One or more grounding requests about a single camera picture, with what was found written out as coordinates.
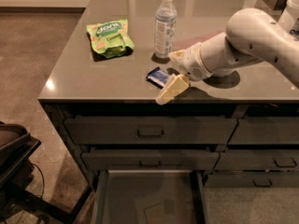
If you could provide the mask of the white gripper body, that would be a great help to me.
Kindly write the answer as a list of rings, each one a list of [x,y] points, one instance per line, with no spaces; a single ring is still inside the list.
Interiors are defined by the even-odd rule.
[[[211,77],[212,73],[205,67],[201,58],[201,42],[186,48],[180,57],[179,64],[185,69],[192,81],[200,81]]]

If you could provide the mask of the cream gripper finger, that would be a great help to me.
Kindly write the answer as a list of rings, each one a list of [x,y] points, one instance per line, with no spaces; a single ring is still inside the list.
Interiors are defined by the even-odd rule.
[[[168,58],[175,63],[179,63],[181,60],[182,55],[184,54],[185,50],[184,49],[180,49],[177,51],[172,51],[168,54]]]
[[[190,86],[190,80],[187,76],[172,74],[166,81],[165,86],[161,89],[155,101],[158,105],[165,105],[175,97],[186,91]]]

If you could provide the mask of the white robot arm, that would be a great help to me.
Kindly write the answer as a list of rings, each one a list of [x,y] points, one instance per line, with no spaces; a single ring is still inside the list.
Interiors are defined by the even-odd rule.
[[[237,11],[226,31],[170,54],[182,70],[170,76],[156,103],[164,105],[186,91],[192,81],[225,77],[258,60],[271,63],[293,85],[299,84],[299,42],[267,13],[256,8]]]

